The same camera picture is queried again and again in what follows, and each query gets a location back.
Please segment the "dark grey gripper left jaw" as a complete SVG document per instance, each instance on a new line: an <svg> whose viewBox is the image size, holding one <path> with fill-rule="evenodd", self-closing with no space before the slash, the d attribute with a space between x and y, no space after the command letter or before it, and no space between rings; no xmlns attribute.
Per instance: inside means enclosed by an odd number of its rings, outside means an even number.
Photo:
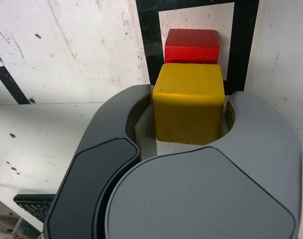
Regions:
<svg viewBox="0 0 303 239"><path fill-rule="evenodd" d="M103 239L108 200L141 161L135 126L150 105L150 85L129 87L92 117L44 223L47 239Z"/></svg>

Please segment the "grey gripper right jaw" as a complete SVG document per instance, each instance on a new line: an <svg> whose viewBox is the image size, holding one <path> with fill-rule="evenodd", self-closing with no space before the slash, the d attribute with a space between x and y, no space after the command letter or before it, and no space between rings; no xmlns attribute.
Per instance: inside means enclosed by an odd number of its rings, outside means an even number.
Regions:
<svg viewBox="0 0 303 239"><path fill-rule="evenodd" d="M191 151L146 159L117 183L108 239L295 239L302 149L292 125L259 96L228 99L231 130Z"/></svg>

